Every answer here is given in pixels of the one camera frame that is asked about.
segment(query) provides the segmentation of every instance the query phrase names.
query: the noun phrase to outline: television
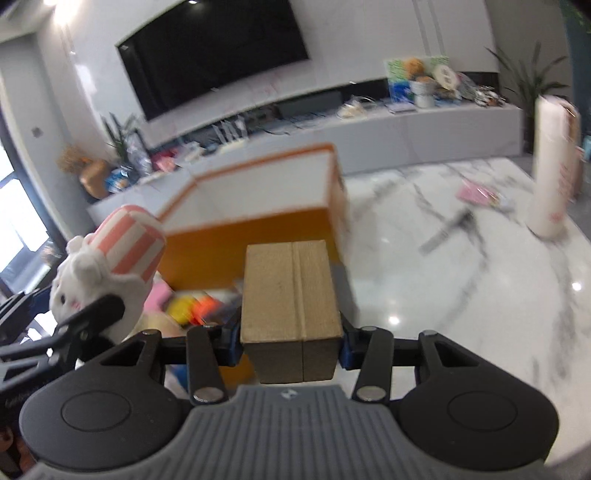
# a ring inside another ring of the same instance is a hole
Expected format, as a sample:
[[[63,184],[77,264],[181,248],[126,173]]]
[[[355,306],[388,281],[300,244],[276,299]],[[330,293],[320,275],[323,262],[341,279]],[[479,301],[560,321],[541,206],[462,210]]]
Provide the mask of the television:
[[[117,49],[147,120],[309,58],[289,0],[186,0]]]

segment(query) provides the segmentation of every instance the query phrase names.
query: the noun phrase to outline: pink and white striped hat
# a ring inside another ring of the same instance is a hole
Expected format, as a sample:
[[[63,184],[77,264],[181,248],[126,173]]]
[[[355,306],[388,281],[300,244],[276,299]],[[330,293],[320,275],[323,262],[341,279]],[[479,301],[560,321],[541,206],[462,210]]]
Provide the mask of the pink and white striped hat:
[[[111,273],[135,274],[148,282],[164,255],[166,237],[150,212],[137,205],[124,205],[87,237],[87,243],[102,252]]]

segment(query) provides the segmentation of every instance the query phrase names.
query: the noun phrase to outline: orange box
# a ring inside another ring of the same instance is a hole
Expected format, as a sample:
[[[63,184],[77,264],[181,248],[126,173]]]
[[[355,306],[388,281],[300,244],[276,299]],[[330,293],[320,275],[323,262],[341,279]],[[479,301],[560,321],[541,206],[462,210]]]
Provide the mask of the orange box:
[[[161,215],[159,272],[173,290],[227,288],[252,244],[324,240],[342,262],[347,195],[334,145],[320,144],[196,177]]]

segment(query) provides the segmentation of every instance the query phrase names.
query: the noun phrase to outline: cardboard box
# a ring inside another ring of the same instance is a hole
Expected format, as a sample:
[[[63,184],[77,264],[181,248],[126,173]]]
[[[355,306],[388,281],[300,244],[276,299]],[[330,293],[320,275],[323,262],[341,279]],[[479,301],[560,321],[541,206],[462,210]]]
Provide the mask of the cardboard box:
[[[331,379],[342,335],[326,242],[248,247],[241,342],[261,383]]]

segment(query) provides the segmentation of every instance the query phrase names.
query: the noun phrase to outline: white cylinder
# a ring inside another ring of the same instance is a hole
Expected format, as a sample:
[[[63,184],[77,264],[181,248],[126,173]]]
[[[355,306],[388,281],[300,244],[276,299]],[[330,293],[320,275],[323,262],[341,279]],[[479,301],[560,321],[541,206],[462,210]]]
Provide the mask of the white cylinder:
[[[536,111],[536,182],[526,224],[540,238],[552,239],[564,228],[576,171],[580,116],[573,105],[554,96],[538,98]]]
[[[435,98],[433,95],[417,95],[414,98],[414,104],[417,108],[434,108]]]

